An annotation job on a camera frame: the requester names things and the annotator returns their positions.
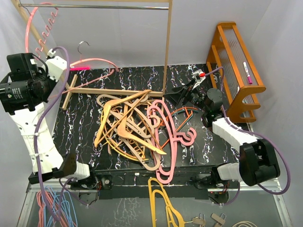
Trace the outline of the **pink wavy wire hanger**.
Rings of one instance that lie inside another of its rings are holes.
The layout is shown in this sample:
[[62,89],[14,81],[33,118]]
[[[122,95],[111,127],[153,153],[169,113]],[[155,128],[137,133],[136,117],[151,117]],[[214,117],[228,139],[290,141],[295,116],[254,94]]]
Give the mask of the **pink wavy wire hanger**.
[[[29,17],[27,19],[27,25],[26,25],[26,31],[25,31],[25,50],[26,50],[26,52],[29,52],[29,34],[31,32],[39,45],[36,48],[37,55],[41,56],[42,53],[47,55],[47,53],[48,53],[48,49],[46,47],[47,38],[51,34],[51,30],[53,28],[55,19],[58,15],[58,11],[59,11],[58,7],[51,7],[51,5],[53,5],[53,4],[49,3],[49,2],[43,2],[43,3],[41,3],[41,6],[34,7],[34,9],[30,12]],[[51,11],[50,17],[45,24],[45,30],[40,35],[37,32],[37,30],[34,28],[34,26],[32,25],[32,22],[33,22],[36,12],[42,7],[51,7],[54,10]]]

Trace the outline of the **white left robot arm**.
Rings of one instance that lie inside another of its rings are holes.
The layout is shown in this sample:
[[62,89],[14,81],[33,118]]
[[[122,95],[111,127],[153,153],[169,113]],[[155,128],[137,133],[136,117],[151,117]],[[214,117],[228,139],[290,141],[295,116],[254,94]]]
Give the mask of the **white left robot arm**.
[[0,101],[18,127],[31,158],[33,168],[29,183],[66,178],[73,184],[94,188],[98,177],[91,167],[78,162],[74,152],[64,157],[59,153],[45,120],[60,97],[57,95],[45,107],[49,96],[60,77],[68,79],[69,59],[57,56],[53,48],[45,61],[27,52],[8,55],[7,62],[10,72],[0,82]]

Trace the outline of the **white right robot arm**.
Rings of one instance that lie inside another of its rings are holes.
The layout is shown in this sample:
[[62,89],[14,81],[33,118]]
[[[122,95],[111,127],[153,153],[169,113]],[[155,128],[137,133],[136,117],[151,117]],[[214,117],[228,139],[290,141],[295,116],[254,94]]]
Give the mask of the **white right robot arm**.
[[201,109],[203,125],[228,142],[239,153],[238,163],[214,166],[210,176],[203,178],[202,181],[221,188],[229,180],[254,186],[279,177],[280,168],[273,145],[266,139],[254,136],[250,131],[242,130],[224,116],[222,91],[210,88],[205,95],[199,93],[197,87],[206,76],[203,71],[197,70],[189,83],[175,87],[172,92],[164,94],[174,106],[190,102]]

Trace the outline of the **pink tape strip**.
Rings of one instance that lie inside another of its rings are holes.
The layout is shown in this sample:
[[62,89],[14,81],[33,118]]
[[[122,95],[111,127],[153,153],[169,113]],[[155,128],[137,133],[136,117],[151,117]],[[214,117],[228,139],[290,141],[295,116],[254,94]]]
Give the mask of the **pink tape strip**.
[[79,70],[90,70],[90,67],[74,67],[70,68],[71,71],[79,71]]

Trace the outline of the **beige flat plastic hanger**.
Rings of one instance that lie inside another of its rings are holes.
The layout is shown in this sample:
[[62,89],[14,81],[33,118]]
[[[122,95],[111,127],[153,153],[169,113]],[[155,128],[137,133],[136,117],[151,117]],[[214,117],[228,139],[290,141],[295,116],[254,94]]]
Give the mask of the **beige flat plastic hanger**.
[[[133,94],[131,96],[128,96],[126,98],[117,98],[116,96],[108,95],[108,94],[102,94],[97,97],[97,102],[99,102],[99,99],[101,97],[107,97],[111,98],[108,102],[106,102],[103,106],[103,112],[101,114],[101,125],[99,127],[99,130],[97,132],[96,138],[94,140],[94,146],[97,147],[98,144],[106,138],[106,136],[113,130],[117,129],[117,134],[120,138],[125,140],[125,144],[128,145],[129,141],[137,142],[145,147],[147,147],[150,151],[153,151],[156,153],[156,163],[154,167],[150,167],[147,164],[145,164],[145,161],[139,156],[137,151],[133,151],[133,154],[137,157],[137,160],[149,171],[155,171],[160,166],[160,159],[159,155],[164,155],[165,152],[162,149],[159,149],[155,146],[153,146],[151,143],[146,142],[145,140],[142,140],[141,138],[133,135],[132,133],[128,132],[126,130],[126,123],[127,123],[127,115],[135,109],[138,105],[141,104],[142,100],[145,100],[148,98],[148,94],[151,91],[149,89],[145,91],[137,92],[136,94]],[[130,106],[131,108],[126,111],[124,115],[122,115],[120,118],[118,118],[118,121],[112,126],[112,128],[106,132],[105,134],[102,134],[103,130],[106,128],[106,123],[110,115],[110,111],[112,107],[119,105],[119,104],[125,104],[127,106]]]

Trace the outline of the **orange wooden shelf rack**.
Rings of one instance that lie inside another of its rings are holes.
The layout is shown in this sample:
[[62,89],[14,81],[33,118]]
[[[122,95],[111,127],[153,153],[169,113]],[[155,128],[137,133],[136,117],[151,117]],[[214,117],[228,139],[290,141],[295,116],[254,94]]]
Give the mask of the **orange wooden shelf rack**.
[[[243,67],[246,62],[253,84],[250,85]],[[256,121],[254,110],[261,107],[257,94],[266,90],[235,22],[217,24],[206,59],[214,88],[223,89],[223,105],[233,123]]]

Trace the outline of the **pink white marker pen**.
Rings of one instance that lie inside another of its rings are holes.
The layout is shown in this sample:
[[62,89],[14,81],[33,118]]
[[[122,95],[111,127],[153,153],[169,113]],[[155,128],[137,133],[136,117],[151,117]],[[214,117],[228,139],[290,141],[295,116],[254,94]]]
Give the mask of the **pink white marker pen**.
[[245,70],[245,73],[246,73],[246,76],[247,76],[248,83],[250,85],[252,85],[253,82],[252,82],[252,79],[251,79],[251,76],[250,76],[250,73],[249,73],[249,70],[248,70],[248,67],[247,67],[247,64],[246,64],[245,61],[243,62],[243,67],[244,67],[244,70]]

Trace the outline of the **orange plastic curved hanger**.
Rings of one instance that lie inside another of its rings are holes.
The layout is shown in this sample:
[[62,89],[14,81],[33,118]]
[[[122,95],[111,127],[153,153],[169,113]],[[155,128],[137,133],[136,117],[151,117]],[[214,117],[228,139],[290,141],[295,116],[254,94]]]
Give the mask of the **orange plastic curved hanger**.
[[[122,105],[116,105],[111,107],[111,111],[113,113],[109,113],[108,116],[113,115],[114,117],[116,117],[117,119],[119,119],[120,117],[123,116],[122,114]],[[136,123],[134,118],[132,117],[133,112],[136,112],[137,115],[140,117],[141,121],[139,123]],[[151,134],[148,133],[147,134],[147,129],[146,126],[148,126],[148,128],[150,129],[151,126],[148,122],[146,122],[148,119],[147,117],[141,112],[141,110],[139,110],[138,108],[134,108],[133,110],[131,110],[131,112],[129,113],[130,116],[127,116],[127,122],[126,122],[126,126],[130,129],[132,129],[135,133],[137,133],[139,136],[143,137],[144,139],[148,139],[151,137]],[[122,150],[120,148],[120,145],[122,144],[122,142],[116,143],[113,139],[111,139],[111,134],[108,137],[105,137],[106,140],[108,140],[108,146],[110,147],[108,149],[108,153],[111,154],[111,149],[114,149],[117,153],[119,153],[120,155],[124,156],[127,159],[130,159],[132,161],[137,161],[139,162],[139,160],[137,159],[136,156],[132,155],[132,154],[128,154],[126,151]]]

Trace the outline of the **yellow plastic hanger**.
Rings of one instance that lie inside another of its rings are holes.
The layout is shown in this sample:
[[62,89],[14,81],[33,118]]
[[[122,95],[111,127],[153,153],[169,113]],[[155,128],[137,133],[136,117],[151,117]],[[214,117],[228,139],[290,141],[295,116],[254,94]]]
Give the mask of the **yellow plastic hanger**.
[[184,227],[186,225],[180,212],[174,208],[163,184],[156,178],[148,179],[148,194],[152,227],[160,227],[161,220],[164,221],[164,227]]

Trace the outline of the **beige clip left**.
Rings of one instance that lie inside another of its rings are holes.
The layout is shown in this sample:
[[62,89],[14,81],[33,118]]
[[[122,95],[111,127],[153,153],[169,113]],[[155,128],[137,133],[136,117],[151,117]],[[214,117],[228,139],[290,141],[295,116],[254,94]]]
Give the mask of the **beige clip left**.
[[192,223],[199,225],[200,227],[204,227],[206,225],[206,220],[204,214],[201,214],[198,217],[192,218],[191,221],[188,221],[187,223]]

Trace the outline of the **beige clip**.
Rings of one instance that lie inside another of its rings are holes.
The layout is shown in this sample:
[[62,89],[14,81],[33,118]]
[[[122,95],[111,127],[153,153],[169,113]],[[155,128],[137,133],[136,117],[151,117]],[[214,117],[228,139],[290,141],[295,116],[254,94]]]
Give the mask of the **beige clip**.
[[218,216],[217,214],[213,213],[211,218],[216,222],[214,227],[222,227],[225,224],[226,216],[224,214]]
[[204,227],[206,225],[206,220],[204,214],[201,214],[198,217],[192,218],[191,221],[188,221],[187,223],[192,223],[199,225],[200,227]]

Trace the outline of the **beige clip right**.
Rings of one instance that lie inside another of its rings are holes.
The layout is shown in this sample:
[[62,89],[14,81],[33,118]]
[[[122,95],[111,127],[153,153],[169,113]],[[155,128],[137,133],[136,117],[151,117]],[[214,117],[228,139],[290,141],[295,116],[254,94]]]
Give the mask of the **beige clip right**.
[[218,216],[217,214],[213,213],[211,218],[216,222],[214,227],[222,227],[225,224],[226,216],[224,214]]

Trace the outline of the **cream hanger bottom edge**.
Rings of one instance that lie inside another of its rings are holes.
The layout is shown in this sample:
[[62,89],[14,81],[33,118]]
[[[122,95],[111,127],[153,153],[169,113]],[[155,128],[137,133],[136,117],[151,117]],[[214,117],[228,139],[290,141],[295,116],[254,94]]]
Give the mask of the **cream hanger bottom edge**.
[[257,225],[250,221],[240,221],[232,225],[232,227],[257,227]]

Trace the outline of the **wooden garment rack frame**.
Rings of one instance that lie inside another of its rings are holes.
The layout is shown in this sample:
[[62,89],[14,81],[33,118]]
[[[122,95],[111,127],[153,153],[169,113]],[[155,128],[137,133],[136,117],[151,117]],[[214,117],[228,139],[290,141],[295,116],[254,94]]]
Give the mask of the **wooden garment rack frame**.
[[[150,6],[104,6],[104,5],[58,5],[53,4],[51,7],[58,7],[58,8],[79,8],[79,9],[146,9],[146,10],[167,10],[168,11],[168,23],[167,23],[167,34],[166,34],[166,52],[165,52],[165,64],[164,64],[164,76],[163,76],[163,88],[162,91],[151,91],[149,94],[152,97],[162,97],[165,93],[166,87],[166,78],[167,78],[167,66],[168,66],[168,58],[169,58],[169,41],[170,41],[170,28],[171,28],[171,13],[172,13],[172,3],[173,1],[163,0],[162,3],[168,3],[167,7],[150,7]],[[15,6],[16,10],[18,11],[19,15],[23,18],[23,20],[27,23],[27,19],[29,15],[26,14],[24,10],[21,8],[24,6],[17,0],[13,0],[12,4]],[[27,4],[27,7],[38,7],[41,6],[40,4]],[[68,84],[65,83],[66,90],[63,91],[63,94],[66,94],[65,101],[63,103],[62,109],[65,110],[67,108],[68,102],[72,94],[93,94],[93,95],[120,95],[120,96],[131,96],[136,94],[139,91],[136,90],[117,90],[117,89],[97,89],[97,88],[85,88],[86,85],[89,85],[93,82],[96,82],[100,79],[106,78],[112,75],[115,71],[119,71],[118,67],[112,63],[111,61],[101,59],[101,58],[88,58],[88,59],[81,59],[71,64],[71,66],[76,66],[80,63],[89,62],[89,61],[103,61],[107,62],[109,65],[113,66],[114,69],[110,70],[110,72],[102,77],[94,79],[86,84],[82,84],[80,86],[74,87],[74,83],[77,80],[77,76],[74,76],[72,83]]]

